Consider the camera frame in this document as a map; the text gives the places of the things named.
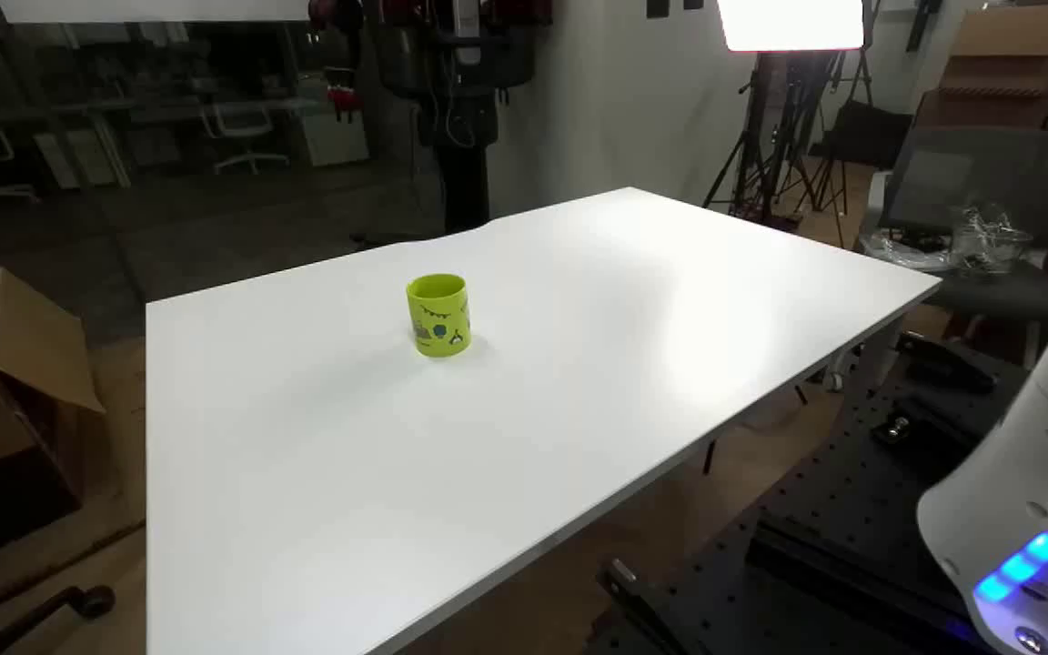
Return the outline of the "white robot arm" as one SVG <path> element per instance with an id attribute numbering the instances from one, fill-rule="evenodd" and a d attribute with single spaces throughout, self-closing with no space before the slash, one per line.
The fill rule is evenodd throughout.
<path id="1" fill-rule="evenodd" d="M 984 445 L 916 500 L 916 531 L 999 655 L 1048 655 L 1048 345 Z"/>

